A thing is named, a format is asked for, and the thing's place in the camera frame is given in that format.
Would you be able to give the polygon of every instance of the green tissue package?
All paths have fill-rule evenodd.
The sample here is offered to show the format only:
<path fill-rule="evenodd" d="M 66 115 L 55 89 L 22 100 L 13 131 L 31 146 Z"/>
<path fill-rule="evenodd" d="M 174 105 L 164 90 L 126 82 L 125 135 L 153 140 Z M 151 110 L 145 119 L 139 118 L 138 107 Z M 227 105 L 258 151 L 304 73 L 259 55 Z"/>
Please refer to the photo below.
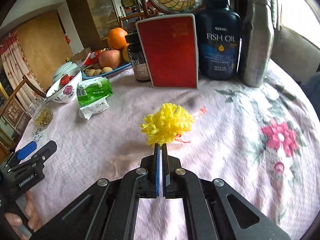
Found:
<path fill-rule="evenodd" d="M 80 106 L 80 117 L 89 120 L 93 114 L 108 109 L 107 99 L 112 94 L 111 84 L 105 77 L 96 77 L 79 82 L 77 97 Z"/>

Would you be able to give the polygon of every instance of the barcode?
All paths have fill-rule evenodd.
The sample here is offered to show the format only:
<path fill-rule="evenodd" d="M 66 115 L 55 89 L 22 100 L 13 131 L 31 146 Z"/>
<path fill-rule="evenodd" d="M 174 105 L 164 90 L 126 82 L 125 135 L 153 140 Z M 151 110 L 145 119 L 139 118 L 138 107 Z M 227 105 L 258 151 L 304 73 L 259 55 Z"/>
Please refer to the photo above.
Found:
<path fill-rule="evenodd" d="M 82 88 L 77 88 L 77 96 L 86 96 L 87 95 L 87 91 L 85 91 Z"/>

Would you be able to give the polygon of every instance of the yellow spiky ball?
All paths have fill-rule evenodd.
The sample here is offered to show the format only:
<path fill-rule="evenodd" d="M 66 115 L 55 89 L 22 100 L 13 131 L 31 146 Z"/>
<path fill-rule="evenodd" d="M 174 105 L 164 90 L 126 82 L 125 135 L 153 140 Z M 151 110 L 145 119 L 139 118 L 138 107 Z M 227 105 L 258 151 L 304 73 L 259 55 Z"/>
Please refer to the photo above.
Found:
<path fill-rule="evenodd" d="M 148 114 L 143 120 L 145 123 L 140 125 L 141 132 L 147 135 L 148 144 L 153 147 L 155 143 L 171 143 L 177 134 L 191 131 L 195 121 L 185 109 L 171 103 L 162 104 L 159 111 Z"/>

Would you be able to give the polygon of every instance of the cardboard box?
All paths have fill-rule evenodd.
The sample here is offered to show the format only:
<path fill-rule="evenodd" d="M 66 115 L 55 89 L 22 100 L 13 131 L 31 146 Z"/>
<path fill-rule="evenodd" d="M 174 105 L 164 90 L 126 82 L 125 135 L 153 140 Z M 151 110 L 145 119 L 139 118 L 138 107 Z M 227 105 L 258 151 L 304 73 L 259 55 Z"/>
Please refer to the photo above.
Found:
<path fill-rule="evenodd" d="M 85 58 L 87 57 L 88 53 L 91 53 L 91 52 L 92 52 L 92 51 L 91 51 L 90 48 L 85 48 L 83 51 L 81 51 L 81 52 L 73 55 L 73 56 L 71 57 L 71 61 L 72 61 L 73 63 L 79 64 L 79 63 L 81 63 L 82 61 L 84 61 Z"/>

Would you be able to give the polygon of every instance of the triangular cutout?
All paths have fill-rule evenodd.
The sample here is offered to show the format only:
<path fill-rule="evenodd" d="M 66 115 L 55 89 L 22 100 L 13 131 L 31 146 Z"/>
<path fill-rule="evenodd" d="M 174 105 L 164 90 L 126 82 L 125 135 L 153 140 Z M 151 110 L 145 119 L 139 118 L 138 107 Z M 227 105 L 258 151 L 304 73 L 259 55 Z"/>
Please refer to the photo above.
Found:
<path fill-rule="evenodd" d="M 242 229 L 246 229 L 259 222 L 259 217 L 234 195 L 228 195 L 227 199 Z"/>

